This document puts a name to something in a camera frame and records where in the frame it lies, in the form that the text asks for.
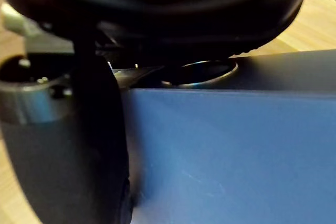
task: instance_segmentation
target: metal cylinder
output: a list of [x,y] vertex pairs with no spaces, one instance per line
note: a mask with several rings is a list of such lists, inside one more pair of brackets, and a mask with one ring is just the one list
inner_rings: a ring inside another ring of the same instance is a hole
[[[114,78],[105,78],[113,77],[111,71],[106,62],[93,60],[92,71],[97,67],[101,74],[91,83],[79,83],[84,74],[90,77],[84,66],[69,67],[71,71],[57,76],[51,63],[51,77],[39,76],[41,68],[48,68],[40,64],[48,56],[41,57],[32,61],[30,74],[17,67],[17,58],[0,65],[1,127],[29,203],[45,224],[129,223],[121,101],[119,91],[114,96],[116,91],[105,90],[118,90]],[[90,94],[87,87],[93,84]],[[117,108],[106,104],[109,99]]]

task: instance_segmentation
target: wooden surface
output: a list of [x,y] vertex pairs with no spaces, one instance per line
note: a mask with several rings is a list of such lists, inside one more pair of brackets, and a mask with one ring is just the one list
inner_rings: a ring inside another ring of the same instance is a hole
[[[334,0],[305,0],[298,18],[283,34],[249,55],[336,49],[335,13]],[[0,26],[0,57],[21,52],[22,39]],[[0,224],[38,223],[17,183],[4,142],[0,140]]]

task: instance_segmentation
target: metal rim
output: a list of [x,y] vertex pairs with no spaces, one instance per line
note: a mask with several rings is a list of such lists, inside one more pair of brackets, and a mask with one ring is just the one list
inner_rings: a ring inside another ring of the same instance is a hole
[[[1,60],[0,67],[15,57],[18,56]],[[66,73],[45,83],[0,81],[0,121],[18,125],[49,123],[68,117],[75,110]]]
[[[195,63],[183,65],[181,68],[193,66],[195,64],[206,63],[206,62],[222,62],[222,61],[211,61],[211,60],[198,61],[198,62],[195,62]],[[202,84],[211,84],[211,83],[214,83],[216,81],[219,81],[223,78],[226,78],[226,77],[230,76],[232,73],[236,72],[237,69],[238,69],[238,64],[233,61],[232,68],[230,69],[229,72],[227,72],[227,73],[225,73],[221,76],[218,76],[216,78],[210,79],[210,80],[206,80],[206,81],[202,81],[202,82],[196,82],[196,83],[179,84],[179,85],[174,85],[174,84],[172,84],[171,82],[168,82],[168,81],[161,81],[161,83],[163,85],[169,86],[169,87],[190,88],[190,87],[194,87],[194,86],[198,86],[198,85],[202,85]]]

